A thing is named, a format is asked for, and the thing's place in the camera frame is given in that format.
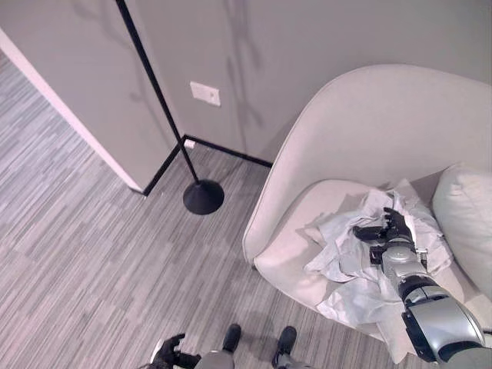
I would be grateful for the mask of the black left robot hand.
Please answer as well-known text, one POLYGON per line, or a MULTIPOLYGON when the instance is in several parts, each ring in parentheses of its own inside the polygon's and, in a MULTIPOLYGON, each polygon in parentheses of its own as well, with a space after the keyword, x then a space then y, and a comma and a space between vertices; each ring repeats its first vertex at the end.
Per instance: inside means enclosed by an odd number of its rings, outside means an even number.
POLYGON ((176 347, 185 338, 185 333, 176 334, 166 340, 160 340, 151 357, 151 368, 195 368, 202 359, 200 354, 188 354, 176 347))

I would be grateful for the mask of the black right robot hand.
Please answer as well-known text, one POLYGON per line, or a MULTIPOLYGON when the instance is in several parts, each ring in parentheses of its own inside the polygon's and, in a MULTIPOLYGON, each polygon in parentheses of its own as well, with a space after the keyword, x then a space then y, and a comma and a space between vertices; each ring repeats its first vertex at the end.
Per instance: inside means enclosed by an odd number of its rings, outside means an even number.
POLYGON ((404 241, 413 244, 413 236, 404 216, 392 208, 383 208, 383 210, 385 220, 383 226, 354 226, 352 231, 355 237, 368 243, 385 244, 389 241, 404 241))

